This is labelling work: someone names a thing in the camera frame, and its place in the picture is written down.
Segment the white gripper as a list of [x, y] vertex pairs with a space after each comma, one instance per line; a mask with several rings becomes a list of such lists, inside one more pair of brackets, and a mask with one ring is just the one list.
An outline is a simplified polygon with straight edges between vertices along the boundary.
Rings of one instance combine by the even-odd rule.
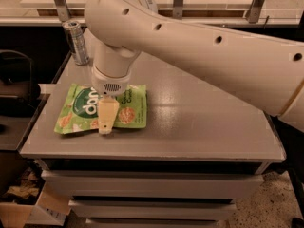
[[[95, 44], [92, 63], [92, 85], [100, 95], [118, 96], [125, 92], [131, 77], [131, 68], [140, 52], [124, 47], [113, 47], [103, 42]], [[112, 97], [98, 102], [98, 126], [101, 135], [110, 134], [119, 110]]]

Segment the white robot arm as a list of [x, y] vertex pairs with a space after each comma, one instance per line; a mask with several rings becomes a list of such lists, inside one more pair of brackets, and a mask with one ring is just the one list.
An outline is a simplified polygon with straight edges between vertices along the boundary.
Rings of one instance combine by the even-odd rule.
[[92, 82], [99, 93], [125, 91], [140, 53], [216, 86], [304, 131], [304, 44], [160, 16], [153, 0], [88, 0], [95, 36]]

